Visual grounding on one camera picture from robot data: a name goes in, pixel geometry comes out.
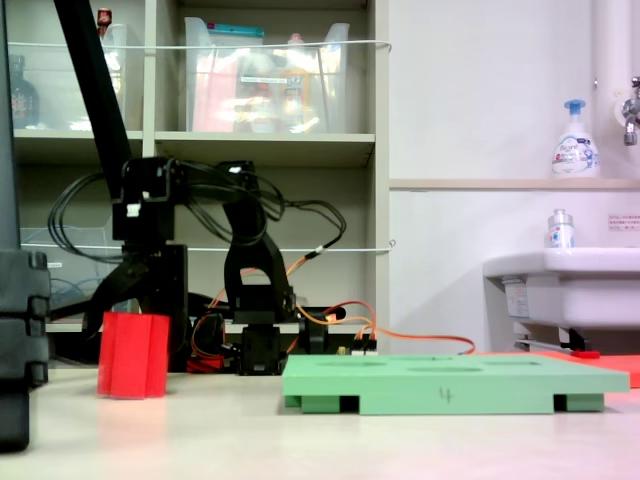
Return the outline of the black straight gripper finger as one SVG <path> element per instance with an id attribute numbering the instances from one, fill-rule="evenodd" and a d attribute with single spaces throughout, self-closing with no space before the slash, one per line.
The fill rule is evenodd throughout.
<path id="1" fill-rule="evenodd" d="M 170 360 L 188 360 L 192 324 L 188 316 L 187 247 L 165 245 L 148 261 L 138 297 L 141 311 L 170 318 L 168 353 Z"/>

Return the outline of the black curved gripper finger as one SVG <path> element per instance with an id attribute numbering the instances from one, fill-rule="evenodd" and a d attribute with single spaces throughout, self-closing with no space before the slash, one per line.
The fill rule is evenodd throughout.
<path id="1" fill-rule="evenodd" d="M 139 299 L 148 287 L 149 260 L 142 255 L 125 258 L 97 287 L 83 319 L 83 334 L 92 339 L 103 325 L 103 316 L 120 302 Z"/>

